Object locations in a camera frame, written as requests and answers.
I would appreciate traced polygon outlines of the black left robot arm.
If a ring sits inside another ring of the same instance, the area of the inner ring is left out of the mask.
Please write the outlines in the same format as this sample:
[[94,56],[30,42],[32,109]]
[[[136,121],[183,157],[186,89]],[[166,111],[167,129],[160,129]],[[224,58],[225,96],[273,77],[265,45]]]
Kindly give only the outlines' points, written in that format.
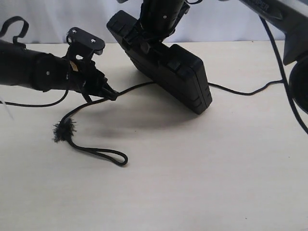
[[48,92],[71,90],[85,97],[96,96],[116,100],[118,92],[110,87],[104,73],[93,60],[78,60],[51,53],[22,48],[10,42],[0,42],[0,83]]

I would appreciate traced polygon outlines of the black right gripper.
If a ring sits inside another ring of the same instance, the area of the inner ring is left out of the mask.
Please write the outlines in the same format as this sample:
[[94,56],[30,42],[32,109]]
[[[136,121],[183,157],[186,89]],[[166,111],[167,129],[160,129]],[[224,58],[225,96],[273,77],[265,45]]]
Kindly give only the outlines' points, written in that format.
[[183,15],[189,11],[184,0],[144,0],[139,18],[125,13],[128,32],[123,36],[125,46],[153,46],[175,32]]

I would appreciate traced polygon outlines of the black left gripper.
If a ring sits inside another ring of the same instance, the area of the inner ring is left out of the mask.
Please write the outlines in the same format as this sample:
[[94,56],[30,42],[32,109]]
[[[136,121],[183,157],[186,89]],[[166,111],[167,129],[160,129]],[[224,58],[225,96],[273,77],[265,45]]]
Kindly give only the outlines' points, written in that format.
[[118,91],[107,84],[107,78],[96,68],[94,61],[84,62],[68,58],[64,60],[68,67],[65,90],[72,90],[83,96],[102,96],[111,101],[118,98]]

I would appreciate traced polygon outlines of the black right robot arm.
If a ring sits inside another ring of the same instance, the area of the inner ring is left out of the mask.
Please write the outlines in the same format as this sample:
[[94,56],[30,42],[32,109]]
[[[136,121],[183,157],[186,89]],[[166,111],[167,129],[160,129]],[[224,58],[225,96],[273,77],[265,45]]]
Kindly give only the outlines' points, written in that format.
[[[146,43],[162,42],[175,28],[191,5],[201,1],[145,0],[140,17],[133,23],[126,38],[136,35]],[[293,100],[308,110],[308,2],[306,0],[243,0],[263,24],[269,22],[285,35],[283,64],[295,62],[289,90]]]

